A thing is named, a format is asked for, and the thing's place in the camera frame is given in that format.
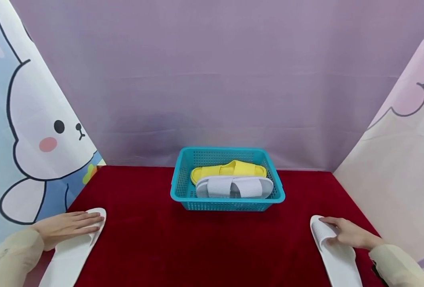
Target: white ribbed slipper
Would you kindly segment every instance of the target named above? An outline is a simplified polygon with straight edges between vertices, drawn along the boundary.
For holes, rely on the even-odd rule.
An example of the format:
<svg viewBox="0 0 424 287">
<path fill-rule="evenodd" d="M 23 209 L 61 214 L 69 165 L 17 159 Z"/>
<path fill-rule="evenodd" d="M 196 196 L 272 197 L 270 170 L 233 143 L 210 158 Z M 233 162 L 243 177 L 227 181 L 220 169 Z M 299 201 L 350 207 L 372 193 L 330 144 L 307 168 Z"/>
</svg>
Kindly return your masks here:
<svg viewBox="0 0 424 287">
<path fill-rule="evenodd" d="M 259 176 L 208 176 L 196 183 L 197 197 L 265 199 L 272 193 L 273 182 Z"/>
<path fill-rule="evenodd" d="M 355 263 L 354 248 L 342 244 L 328 245 L 326 239 L 338 235 L 338 229 L 311 217 L 311 232 L 323 260 L 332 287 L 362 287 L 362 280 Z"/>
<path fill-rule="evenodd" d="M 93 208 L 87 212 L 100 212 L 100 215 L 105 218 L 102 222 L 88 226 L 99 226 L 100 229 L 91 234 L 60 242 L 55 247 L 54 256 L 41 279 L 39 287 L 73 287 L 75 285 L 106 221 L 106 210 L 103 208 Z"/>
</svg>

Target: right hand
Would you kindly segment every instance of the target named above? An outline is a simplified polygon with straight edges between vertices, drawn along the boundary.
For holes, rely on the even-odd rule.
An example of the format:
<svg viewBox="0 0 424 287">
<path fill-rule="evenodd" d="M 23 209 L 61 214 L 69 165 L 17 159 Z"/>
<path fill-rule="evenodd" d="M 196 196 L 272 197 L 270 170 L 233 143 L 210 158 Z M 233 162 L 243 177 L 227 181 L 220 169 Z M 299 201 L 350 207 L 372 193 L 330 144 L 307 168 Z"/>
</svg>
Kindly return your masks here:
<svg viewBox="0 0 424 287">
<path fill-rule="evenodd" d="M 344 218 L 323 217 L 319 220 L 324 223 L 332 224 L 339 229 L 338 236 L 327 239 L 327 243 L 330 245 L 340 243 L 355 248 L 372 250 L 373 248 L 386 243 L 382 238 L 364 230 Z"/>
</svg>

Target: beige sleeve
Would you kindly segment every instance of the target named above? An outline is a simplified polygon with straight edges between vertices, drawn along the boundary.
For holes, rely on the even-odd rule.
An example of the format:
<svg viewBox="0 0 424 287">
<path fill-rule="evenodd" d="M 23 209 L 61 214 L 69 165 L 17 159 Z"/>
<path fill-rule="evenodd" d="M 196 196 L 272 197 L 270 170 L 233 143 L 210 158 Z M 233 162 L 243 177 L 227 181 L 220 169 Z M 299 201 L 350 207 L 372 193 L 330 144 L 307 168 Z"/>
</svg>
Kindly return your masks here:
<svg viewBox="0 0 424 287">
<path fill-rule="evenodd" d="M 370 252 L 376 269 L 390 287 L 424 287 L 424 271 L 395 245 L 380 245 Z"/>
<path fill-rule="evenodd" d="M 16 232 L 4 240 L 0 245 L 0 287 L 22 287 L 43 248 L 43 239 L 31 229 Z"/>
</svg>

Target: teal mesh basket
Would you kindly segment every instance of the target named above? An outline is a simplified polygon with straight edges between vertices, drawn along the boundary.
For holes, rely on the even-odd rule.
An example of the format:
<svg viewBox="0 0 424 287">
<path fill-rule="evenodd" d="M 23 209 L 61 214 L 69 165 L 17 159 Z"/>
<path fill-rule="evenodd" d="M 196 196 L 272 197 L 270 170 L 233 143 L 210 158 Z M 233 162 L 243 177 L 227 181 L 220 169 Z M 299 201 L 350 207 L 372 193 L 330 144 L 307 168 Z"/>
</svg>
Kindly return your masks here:
<svg viewBox="0 0 424 287">
<path fill-rule="evenodd" d="M 204 199 L 197 198 L 191 182 L 191 171 L 196 167 L 222 165 L 237 159 L 261 165 L 266 177 L 274 182 L 272 193 L 266 199 Z M 170 196 L 187 210 L 265 211 L 273 203 L 285 199 L 282 182 L 267 152 L 258 148 L 189 146 L 180 151 L 172 177 Z"/>
</svg>

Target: slipper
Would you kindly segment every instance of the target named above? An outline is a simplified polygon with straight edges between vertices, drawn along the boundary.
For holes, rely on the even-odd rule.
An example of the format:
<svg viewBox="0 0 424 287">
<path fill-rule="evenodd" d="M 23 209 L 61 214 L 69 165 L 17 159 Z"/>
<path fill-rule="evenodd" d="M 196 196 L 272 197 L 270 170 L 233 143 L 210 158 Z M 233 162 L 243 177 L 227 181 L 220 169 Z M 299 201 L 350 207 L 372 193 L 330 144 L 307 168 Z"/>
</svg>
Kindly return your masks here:
<svg viewBox="0 0 424 287">
<path fill-rule="evenodd" d="M 257 176 L 208 176 L 196 185 L 197 197 L 225 199 L 265 199 L 272 193 L 274 183 Z"/>
<path fill-rule="evenodd" d="M 323 260 L 323 265 L 332 287 L 362 287 L 362 280 L 355 263 L 354 248 L 342 245 L 328 245 L 326 239 L 338 235 L 338 229 L 319 220 L 322 216 L 311 217 L 311 232 Z"/>
<path fill-rule="evenodd" d="M 100 229 L 94 233 L 60 242 L 55 247 L 54 256 L 41 279 L 39 287 L 73 287 L 75 285 L 106 221 L 106 211 L 103 208 L 93 208 L 87 212 L 100 212 L 100 215 L 105 218 L 102 222 L 91 225 L 100 226 Z"/>
<path fill-rule="evenodd" d="M 215 175 L 260 176 L 266 177 L 266 169 L 253 163 L 233 160 L 225 165 L 196 167 L 191 172 L 191 181 L 196 185 L 199 179 Z"/>
</svg>

